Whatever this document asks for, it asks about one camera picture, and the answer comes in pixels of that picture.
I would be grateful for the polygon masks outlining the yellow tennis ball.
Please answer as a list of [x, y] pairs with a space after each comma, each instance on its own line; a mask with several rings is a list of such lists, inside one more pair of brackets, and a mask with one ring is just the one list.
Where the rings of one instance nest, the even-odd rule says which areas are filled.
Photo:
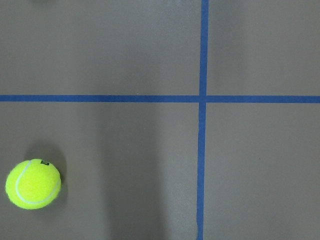
[[61, 190], [58, 169], [42, 159], [25, 160], [7, 176], [5, 192], [8, 199], [25, 210], [41, 209], [53, 202]]

